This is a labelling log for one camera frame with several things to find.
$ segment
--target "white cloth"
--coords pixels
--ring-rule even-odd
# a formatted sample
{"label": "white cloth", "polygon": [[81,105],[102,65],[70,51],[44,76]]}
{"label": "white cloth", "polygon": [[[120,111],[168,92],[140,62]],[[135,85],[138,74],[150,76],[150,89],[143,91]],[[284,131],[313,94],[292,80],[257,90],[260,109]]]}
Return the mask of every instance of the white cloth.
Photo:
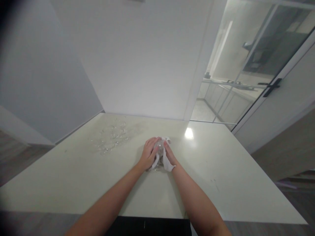
{"label": "white cloth", "polygon": [[[162,141],[165,141],[165,140],[166,140],[168,144],[171,144],[171,140],[170,140],[169,137],[161,137],[161,139],[162,139]],[[157,152],[157,154],[156,154],[155,157],[156,157],[156,158],[155,158],[155,160],[154,160],[154,162],[153,162],[153,164],[152,164],[150,170],[152,170],[152,169],[154,169],[154,168],[156,167],[156,165],[157,165],[157,163],[158,163],[158,160],[160,159],[160,155],[158,154],[158,152]],[[167,156],[166,156],[165,147],[163,147],[163,159],[162,159],[162,162],[163,162],[163,165],[164,165],[164,169],[165,169],[166,171],[171,172],[172,169],[173,169],[174,167],[176,167],[176,166],[173,166],[173,165],[170,163],[170,161],[168,160],[168,158],[167,158]]]}

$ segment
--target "wooden floor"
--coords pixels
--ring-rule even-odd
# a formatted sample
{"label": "wooden floor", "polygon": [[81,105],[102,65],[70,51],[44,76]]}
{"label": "wooden floor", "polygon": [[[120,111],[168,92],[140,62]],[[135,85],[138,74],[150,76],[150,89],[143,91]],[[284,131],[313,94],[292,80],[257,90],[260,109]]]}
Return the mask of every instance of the wooden floor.
{"label": "wooden floor", "polygon": [[[0,132],[1,186],[38,160],[49,149],[28,147]],[[233,235],[315,235],[315,192],[288,191],[283,194],[309,225],[226,221]],[[12,235],[63,235],[80,215],[38,212],[2,212]]]}
{"label": "wooden floor", "polygon": [[49,150],[49,148],[26,146],[0,131],[0,187]]}

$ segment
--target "glass door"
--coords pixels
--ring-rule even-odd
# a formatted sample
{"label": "glass door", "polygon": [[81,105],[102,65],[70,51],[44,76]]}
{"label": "glass door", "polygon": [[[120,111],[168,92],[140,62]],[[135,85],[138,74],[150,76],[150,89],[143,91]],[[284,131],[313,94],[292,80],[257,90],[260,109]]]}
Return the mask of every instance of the glass door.
{"label": "glass door", "polygon": [[279,3],[227,1],[191,120],[232,130],[270,89],[315,27],[314,1]]}

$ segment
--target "forearm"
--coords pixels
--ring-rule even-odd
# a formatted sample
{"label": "forearm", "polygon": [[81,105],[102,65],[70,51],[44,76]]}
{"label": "forearm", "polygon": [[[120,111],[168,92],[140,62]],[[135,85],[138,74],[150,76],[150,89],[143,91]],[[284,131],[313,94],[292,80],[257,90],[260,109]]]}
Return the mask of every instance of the forearm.
{"label": "forearm", "polygon": [[138,165],[134,166],[80,217],[66,235],[103,235],[118,216],[131,189],[142,173],[142,168]]}
{"label": "forearm", "polygon": [[172,170],[188,217],[199,235],[229,235],[216,207],[177,162]]}

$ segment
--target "finger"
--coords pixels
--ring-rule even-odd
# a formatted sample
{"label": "finger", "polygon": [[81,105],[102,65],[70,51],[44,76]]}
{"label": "finger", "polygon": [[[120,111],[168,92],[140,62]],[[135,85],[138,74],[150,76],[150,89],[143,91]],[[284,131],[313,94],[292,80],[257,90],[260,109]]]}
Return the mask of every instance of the finger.
{"label": "finger", "polygon": [[156,144],[157,141],[159,141],[161,138],[160,137],[157,137],[157,138],[154,138],[153,140],[151,140],[149,143],[148,143],[148,147],[150,149],[153,149],[154,145]]}
{"label": "finger", "polygon": [[150,139],[150,141],[148,142],[148,144],[150,144],[150,143],[155,143],[156,142],[156,140],[159,140],[159,139],[161,139],[161,137],[153,137],[153,138],[151,138]]}
{"label": "finger", "polygon": [[166,149],[166,151],[167,152],[171,152],[172,150],[171,150],[171,148],[170,148],[170,146],[168,145],[168,143],[166,142],[166,141],[164,141],[164,147],[165,147],[165,149]]}
{"label": "finger", "polygon": [[151,153],[151,155],[149,156],[150,159],[154,159],[155,155],[158,152],[158,147],[155,147]]}
{"label": "finger", "polygon": [[154,138],[155,138],[155,137],[153,137],[153,138],[149,138],[149,139],[145,142],[145,144],[144,144],[144,145],[145,145],[145,146],[146,146],[146,145],[148,145],[148,143],[149,143],[152,139],[154,139]]}

